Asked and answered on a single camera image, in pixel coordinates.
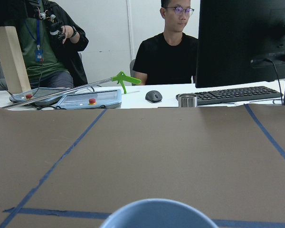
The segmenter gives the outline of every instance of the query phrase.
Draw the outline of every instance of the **white table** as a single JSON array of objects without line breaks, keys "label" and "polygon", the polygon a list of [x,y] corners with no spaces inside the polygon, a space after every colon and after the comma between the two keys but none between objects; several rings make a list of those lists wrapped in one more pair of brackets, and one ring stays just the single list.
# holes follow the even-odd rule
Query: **white table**
[{"label": "white table", "polygon": [[[282,93],[285,91],[285,81],[281,80],[281,89]],[[124,94],[124,91],[121,86],[110,86],[110,87],[94,87],[95,91],[104,91],[104,90],[112,90],[112,89],[121,89],[122,91],[122,109],[128,108],[157,108],[157,107],[178,107],[178,101],[175,96],[177,94],[182,93],[195,93],[195,92],[203,92],[203,91],[211,91],[211,90],[219,90],[219,89],[228,89],[228,88],[240,88],[240,87],[251,87],[251,86],[266,86],[268,88],[275,89],[279,91],[278,82],[258,82],[258,83],[249,83],[249,84],[240,84],[233,86],[221,86],[221,87],[212,87],[212,88],[196,88],[194,84],[181,84],[181,85],[137,85],[137,86],[126,86],[127,93]],[[145,100],[145,95],[147,92],[151,90],[157,90],[162,94],[162,101],[159,103],[150,103]],[[83,89],[78,91],[79,93],[86,93],[88,89]],[[0,91],[0,107],[8,106],[12,104],[9,101],[9,94],[6,91]],[[267,101],[244,101],[244,102],[235,102],[232,104],[213,104],[210,106],[238,106],[246,103],[255,103],[255,104],[272,104],[272,99],[268,99]],[[36,108],[31,106],[20,106],[12,108],[11,110],[35,110]]]}]

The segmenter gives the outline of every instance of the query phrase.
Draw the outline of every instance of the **man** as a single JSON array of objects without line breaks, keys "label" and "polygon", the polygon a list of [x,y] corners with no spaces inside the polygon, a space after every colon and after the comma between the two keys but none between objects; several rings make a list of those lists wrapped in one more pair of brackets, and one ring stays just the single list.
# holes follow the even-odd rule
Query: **man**
[{"label": "man", "polygon": [[87,84],[78,54],[89,42],[85,32],[57,3],[39,0],[39,6],[37,17],[40,19],[27,18],[16,22],[31,87],[72,88]]},{"label": "man", "polygon": [[191,83],[195,75],[198,40],[183,29],[193,9],[190,0],[161,0],[164,32],[143,41],[133,70],[140,85]]}]

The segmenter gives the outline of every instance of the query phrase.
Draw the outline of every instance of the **metal cup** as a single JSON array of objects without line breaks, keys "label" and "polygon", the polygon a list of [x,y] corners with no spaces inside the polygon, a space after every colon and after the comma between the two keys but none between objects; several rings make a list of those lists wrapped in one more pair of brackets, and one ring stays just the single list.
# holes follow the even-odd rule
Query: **metal cup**
[{"label": "metal cup", "polygon": [[178,101],[179,107],[196,107],[198,102],[196,94],[179,94]]}]

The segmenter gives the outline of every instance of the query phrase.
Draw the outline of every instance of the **white wall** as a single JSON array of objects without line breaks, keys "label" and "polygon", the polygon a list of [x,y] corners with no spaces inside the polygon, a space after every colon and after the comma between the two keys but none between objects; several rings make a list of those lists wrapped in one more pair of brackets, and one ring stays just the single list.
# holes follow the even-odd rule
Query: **white wall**
[{"label": "white wall", "polygon": [[[56,0],[82,27],[89,39],[83,52],[88,82],[110,78],[124,71],[130,75],[129,63],[140,43],[163,32],[164,20],[160,0]],[[195,9],[184,32],[198,37],[200,0],[191,0]],[[113,86],[106,83],[102,86]]]}]

